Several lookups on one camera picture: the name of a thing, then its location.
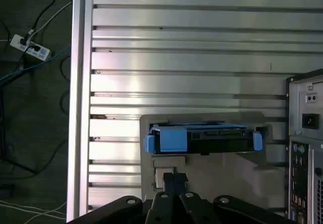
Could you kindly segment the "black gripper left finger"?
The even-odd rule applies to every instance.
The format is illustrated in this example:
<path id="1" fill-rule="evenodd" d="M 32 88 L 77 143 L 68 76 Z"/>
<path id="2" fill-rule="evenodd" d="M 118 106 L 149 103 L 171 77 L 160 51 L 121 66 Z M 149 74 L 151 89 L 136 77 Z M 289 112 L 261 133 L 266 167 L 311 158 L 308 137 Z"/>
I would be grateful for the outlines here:
<path id="1" fill-rule="evenodd" d="M 164 174 L 164 190 L 142 201 L 124 196 L 68 223 L 171 223 L 173 219 L 174 174 Z"/>

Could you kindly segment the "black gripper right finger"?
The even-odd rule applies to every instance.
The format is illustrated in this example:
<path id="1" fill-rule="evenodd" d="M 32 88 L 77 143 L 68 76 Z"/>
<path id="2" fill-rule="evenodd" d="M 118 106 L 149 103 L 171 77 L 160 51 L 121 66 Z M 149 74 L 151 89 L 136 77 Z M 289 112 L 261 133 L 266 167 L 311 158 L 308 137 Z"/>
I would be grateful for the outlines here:
<path id="1" fill-rule="evenodd" d="M 174 190 L 191 223 L 290 223 L 281 215 L 230 195 L 220 195 L 212 202 L 188 191 L 185 173 L 174 174 Z"/>

